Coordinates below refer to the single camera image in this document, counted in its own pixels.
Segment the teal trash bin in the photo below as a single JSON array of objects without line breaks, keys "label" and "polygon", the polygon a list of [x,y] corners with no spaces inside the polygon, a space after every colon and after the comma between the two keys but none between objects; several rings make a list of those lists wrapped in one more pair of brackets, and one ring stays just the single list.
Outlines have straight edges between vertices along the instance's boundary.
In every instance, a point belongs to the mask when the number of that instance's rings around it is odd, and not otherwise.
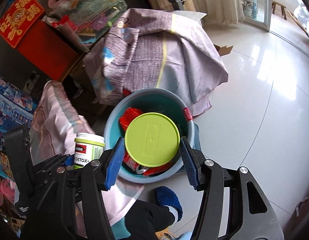
[{"label": "teal trash bin", "polygon": [[[119,118],[129,107],[142,110],[143,113],[157,112],[169,117],[178,127],[181,136],[186,136],[190,146],[200,150],[199,128],[194,123],[190,110],[176,94],[160,89],[148,88],[133,92],[122,99],[111,112],[103,133],[105,149],[115,146],[119,137],[124,136],[124,131],[119,124]],[[120,168],[119,176],[127,181],[137,184],[150,184],[165,180],[177,172],[184,172],[180,154],[173,158],[173,166],[165,172],[144,176],[134,174],[126,165]]]}]

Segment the green lid supplement bottle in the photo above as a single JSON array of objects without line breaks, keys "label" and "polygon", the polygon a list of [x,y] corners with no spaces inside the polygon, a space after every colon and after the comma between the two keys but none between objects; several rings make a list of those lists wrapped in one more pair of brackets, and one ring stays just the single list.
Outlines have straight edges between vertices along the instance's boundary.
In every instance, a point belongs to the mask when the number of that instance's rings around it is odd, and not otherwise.
[{"label": "green lid supplement bottle", "polygon": [[92,160],[99,159],[104,152],[104,148],[104,137],[89,133],[77,133],[75,138],[74,169],[82,168]]}]

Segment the red floral gift box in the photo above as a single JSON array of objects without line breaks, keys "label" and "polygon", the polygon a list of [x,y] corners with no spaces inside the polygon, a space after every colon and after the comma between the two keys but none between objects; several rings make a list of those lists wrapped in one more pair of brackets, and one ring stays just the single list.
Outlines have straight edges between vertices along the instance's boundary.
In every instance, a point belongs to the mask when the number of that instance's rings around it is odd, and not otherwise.
[{"label": "red floral gift box", "polygon": [[37,0],[15,0],[0,19],[0,35],[16,48],[25,33],[43,14],[44,8]]}]

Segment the pink toy pieces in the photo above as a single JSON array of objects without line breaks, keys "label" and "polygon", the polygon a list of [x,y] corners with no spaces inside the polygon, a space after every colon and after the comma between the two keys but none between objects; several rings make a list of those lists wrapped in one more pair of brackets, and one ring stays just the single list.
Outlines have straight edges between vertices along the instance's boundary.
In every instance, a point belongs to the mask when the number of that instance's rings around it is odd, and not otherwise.
[{"label": "pink toy pieces", "polygon": [[15,188],[16,184],[14,181],[5,178],[1,179],[0,176],[0,206],[3,205],[5,198],[14,204]]}]

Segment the blue toy box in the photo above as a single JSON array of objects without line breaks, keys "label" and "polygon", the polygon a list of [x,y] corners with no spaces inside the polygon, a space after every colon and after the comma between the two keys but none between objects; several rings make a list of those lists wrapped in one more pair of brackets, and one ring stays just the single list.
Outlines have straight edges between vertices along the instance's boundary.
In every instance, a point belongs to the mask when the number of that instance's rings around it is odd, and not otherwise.
[{"label": "blue toy box", "polygon": [[0,152],[4,153],[5,133],[20,125],[31,126],[37,101],[0,75]]}]

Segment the red cola can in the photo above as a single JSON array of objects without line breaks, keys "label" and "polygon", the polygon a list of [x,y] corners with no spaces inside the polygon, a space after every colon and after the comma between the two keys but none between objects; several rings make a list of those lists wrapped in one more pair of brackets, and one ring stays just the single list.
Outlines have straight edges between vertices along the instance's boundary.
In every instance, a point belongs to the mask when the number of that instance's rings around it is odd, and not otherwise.
[{"label": "red cola can", "polygon": [[123,163],[135,174],[143,176],[152,176],[154,174],[159,174],[167,171],[169,168],[173,166],[173,162],[171,161],[158,167],[143,166],[135,162],[127,152],[125,152]]}]

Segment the blue slipper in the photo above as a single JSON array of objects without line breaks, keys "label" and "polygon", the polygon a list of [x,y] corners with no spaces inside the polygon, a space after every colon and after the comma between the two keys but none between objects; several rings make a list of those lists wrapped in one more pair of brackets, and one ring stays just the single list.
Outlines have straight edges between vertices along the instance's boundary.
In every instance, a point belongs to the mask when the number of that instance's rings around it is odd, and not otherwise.
[{"label": "blue slipper", "polygon": [[154,191],[156,203],[160,207],[168,208],[174,216],[174,224],[179,222],[183,217],[183,208],[175,192],[166,186],[157,187]]}]

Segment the red plastic bag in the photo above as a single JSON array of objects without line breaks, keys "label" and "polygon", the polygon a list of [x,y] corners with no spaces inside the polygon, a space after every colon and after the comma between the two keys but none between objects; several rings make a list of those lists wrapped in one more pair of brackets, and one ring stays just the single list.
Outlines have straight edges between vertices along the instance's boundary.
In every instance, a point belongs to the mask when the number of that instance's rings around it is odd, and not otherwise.
[{"label": "red plastic bag", "polygon": [[119,118],[119,124],[121,128],[126,131],[129,124],[138,116],[142,115],[143,112],[140,109],[129,107],[125,110],[123,115]]}]

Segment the small cardboard box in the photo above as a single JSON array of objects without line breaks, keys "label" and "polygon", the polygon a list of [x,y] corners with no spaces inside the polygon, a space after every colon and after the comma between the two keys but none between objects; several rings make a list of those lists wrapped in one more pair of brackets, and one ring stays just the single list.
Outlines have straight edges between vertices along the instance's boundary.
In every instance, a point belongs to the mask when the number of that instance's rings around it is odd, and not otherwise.
[{"label": "small cardboard box", "polygon": [[218,46],[214,45],[220,56],[225,56],[231,53],[233,46]]}]

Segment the pink plaid tablecloth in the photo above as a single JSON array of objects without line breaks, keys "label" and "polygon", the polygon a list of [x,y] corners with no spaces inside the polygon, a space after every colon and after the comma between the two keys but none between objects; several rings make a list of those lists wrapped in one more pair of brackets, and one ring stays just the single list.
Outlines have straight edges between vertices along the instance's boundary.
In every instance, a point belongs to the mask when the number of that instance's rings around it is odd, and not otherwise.
[{"label": "pink plaid tablecloth", "polygon": [[[30,127],[33,164],[57,154],[73,155],[75,138],[80,132],[95,133],[86,119],[78,115],[68,100],[63,85],[53,80],[47,82]],[[143,190],[142,185],[118,177],[109,191],[102,192],[115,239],[127,239],[131,236],[125,226],[126,215]]]}]

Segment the clear toy storage bag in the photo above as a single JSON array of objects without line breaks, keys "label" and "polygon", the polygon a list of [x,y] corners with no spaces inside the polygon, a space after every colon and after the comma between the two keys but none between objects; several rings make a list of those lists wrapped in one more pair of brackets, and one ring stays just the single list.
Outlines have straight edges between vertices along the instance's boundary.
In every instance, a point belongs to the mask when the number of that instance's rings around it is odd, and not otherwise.
[{"label": "clear toy storage bag", "polygon": [[45,22],[88,52],[127,10],[125,0],[48,0]]}]

